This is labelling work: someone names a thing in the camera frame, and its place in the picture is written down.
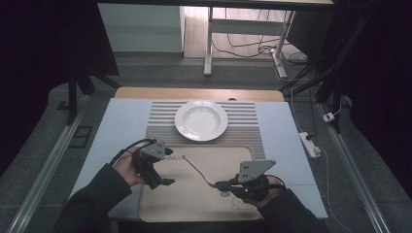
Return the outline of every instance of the wall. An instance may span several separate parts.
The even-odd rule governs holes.
[[[182,52],[183,7],[98,4],[112,50]]]

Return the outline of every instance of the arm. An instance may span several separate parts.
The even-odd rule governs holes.
[[[270,183],[280,183],[273,177],[268,177]],[[244,200],[253,204],[269,224],[270,232],[328,232],[327,228],[308,210],[294,193],[288,189],[270,189],[261,201]]]
[[[110,232],[108,213],[131,193],[130,187],[144,183],[125,154],[112,168],[106,164],[93,180],[65,204],[52,232]]]

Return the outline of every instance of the power strip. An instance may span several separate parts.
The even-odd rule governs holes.
[[[299,136],[300,136],[300,140],[302,141],[303,146],[305,146],[306,151],[308,151],[309,155],[312,158],[321,156],[321,150],[318,147],[315,147],[315,144],[313,144],[312,140],[306,139],[306,137],[308,136],[308,133],[306,132],[299,133]]]

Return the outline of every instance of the desk leg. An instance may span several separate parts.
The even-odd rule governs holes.
[[[207,46],[205,55],[205,70],[204,76],[212,75],[212,26],[213,26],[213,8],[209,8],[209,20],[207,29]]]
[[[288,34],[288,31],[289,31],[289,27],[291,26],[293,14],[294,12],[289,12],[289,15],[286,16],[286,21],[282,29],[282,34],[279,38],[278,47],[276,48],[274,52],[272,52],[272,57],[273,57],[273,60],[275,61],[276,70],[278,71],[280,79],[286,79],[288,77],[286,75],[285,68],[282,63],[281,52],[282,52],[282,46],[285,43],[286,35]]]

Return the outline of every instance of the plate rim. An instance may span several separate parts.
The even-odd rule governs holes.
[[[214,110],[214,111],[219,115],[219,117],[221,118],[221,124],[219,125],[218,130],[217,130],[215,133],[209,134],[209,135],[212,135],[211,137],[207,137],[207,138],[205,138],[205,137],[203,137],[203,138],[200,137],[199,139],[193,139],[193,138],[188,137],[187,135],[185,135],[185,133],[182,132],[182,131],[179,129],[179,126],[184,127],[183,121],[182,121],[184,113],[185,113],[187,110],[189,110],[189,109],[191,109],[191,108],[194,108],[194,107],[198,107],[198,106],[203,106],[203,107],[209,107],[209,108],[211,108],[211,109]],[[176,112],[176,114],[175,114],[175,127],[176,127],[176,129],[177,129],[177,130],[179,131],[179,133],[180,133],[182,136],[184,136],[185,138],[190,139],[190,140],[193,140],[193,141],[196,141],[196,142],[211,141],[211,140],[214,140],[214,139],[220,137],[220,136],[224,133],[224,131],[226,130],[227,126],[228,126],[228,116],[227,116],[227,112],[224,110],[224,108],[222,108],[221,105],[219,105],[219,104],[216,103],[216,102],[210,101],[210,100],[191,100],[191,101],[188,101],[187,103],[185,103],[184,105],[182,105],[182,106],[178,109],[178,111]]]

